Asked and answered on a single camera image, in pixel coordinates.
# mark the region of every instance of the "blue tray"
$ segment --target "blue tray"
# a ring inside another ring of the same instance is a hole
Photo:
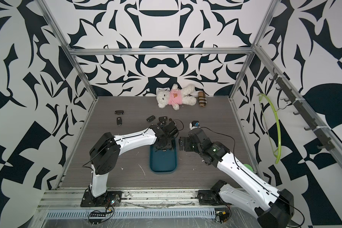
[[[158,174],[172,173],[177,167],[177,150],[175,139],[172,140],[173,150],[155,150],[150,146],[150,170]]]

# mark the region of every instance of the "white teddy bear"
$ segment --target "white teddy bear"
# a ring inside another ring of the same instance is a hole
[[[174,110],[178,110],[180,108],[180,104],[196,104],[195,97],[187,96],[195,91],[195,86],[193,84],[189,84],[183,89],[178,89],[177,87],[177,84],[174,84],[171,91],[161,90],[158,92],[156,97],[158,107],[164,108],[166,105],[170,104]]]

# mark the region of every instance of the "patterned wallpaper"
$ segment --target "patterned wallpaper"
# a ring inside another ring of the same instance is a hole
[[[46,2],[72,48],[214,48],[250,47],[271,0]],[[150,96],[174,83],[180,88],[193,83],[208,95],[228,95],[245,56],[118,55],[78,60],[99,96]]]
[[[261,45],[342,141],[342,1],[282,0]],[[255,57],[234,97],[265,180],[293,193],[295,207],[305,215],[302,227],[342,227],[342,169],[317,148],[319,140],[303,129],[307,124],[292,105],[278,111],[282,155],[275,164],[269,136],[275,149],[276,121],[268,102],[263,99],[261,108],[257,96],[265,93],[277,109],[285,107],[280,99],[286,96],[271,77]],[[303,218],[296,212],[292,220]]]
[[[251,46],[271,0],[46,0],[75,48]]]
[[[32,0],[0,0],[0,227],[27,222],[92,103]]]
[[[283,0],[261,45],[342,140],[342,0]]]
[[[174,83],[208,95],[229,95],[245,54],[97,55],[78,62],[99,96],[155,96]]]

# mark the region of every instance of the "gray wood surface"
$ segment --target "gray wood surface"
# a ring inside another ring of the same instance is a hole
[[[116,124],[115,110],[124,110],[121,115],[123,124]],[[81,166],[89,159],[89,151],[105,132],[113,135],[129,134],[146,129],[150,124],[146,121],[151,115],[158,123],[158,117],[167,116],[179,119],[184,123],[184,129],[179,136],[187,136],[189,123],[198,120],[201,126],[213,131],[227,134],[236,140],[235,155],[243,163],[250,164],[246,148],[241,139],[237,123],[226,96],[207,97],[207,106],[200,107],[181,105],[178,111],[168,105],[161,109],[157,106],[155,97],[99,97],[95,110],[81,142],[68,168],[62,187],[87,187],[91,181],[91,171]],[[178,129],[182,128],[175,121]],[[233,149],[233,140],[229,137],[215,134],[208,129],[205,133],[212,141],[220,141],[229,149]],[[142,146],[119,156],[116,166],[109,173],[108,187],[120,188],[210,188],[218,180],[224,180],[233,187],[239,185],[224,172],[214,166],[205,165],[202,158],[194,152],[177,151],[178,167],[171,174],[156,174],[150,170],[150,146]]]

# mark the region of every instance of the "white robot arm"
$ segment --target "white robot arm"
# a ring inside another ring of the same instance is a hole
[[[116,144],[119,146],[119,154],[115,154],[115,156],[119,156],[122,153],[125,153],[128,150],[135,149],[137,147],[152,145],[156,142],[156,139],[157,137],[155,132],[150,128],[147,128],[143,131],[130,133],[127,135],[114,135],[113,141],[116,142]],[[115,162],[110,162],[110,169],[112,169],[115,166]],[[91,168],[93,170],[93,175],[90,184],[90,189],[91,194],[94,198],[96,198],[106,192],[106,182],[108,180],[109,171],[107,171],[105,174],[99,174],[98,168],[96,168],[93,163],[91,164]]]
[[[211,142],[197,121],[190,124],[189,137],[180,137],[179,149],[198,153],[207,165],[225,172],[249,194],[218,181],[207,193],[200,193],[203,202],[233,204],[257,218],[262,228],[285,228],[294,214],[294,199],[286,189],[279,191],[246,168],[220,142]],[[122,153],[144,145],[154,144],[159,150],[171,149],[171,140],[177,137],[174,121],[165,126],[151,125],[148,129],[112,136],[105,133],[90,151],[92,180],[91,197],[106,193],[106,182]]]

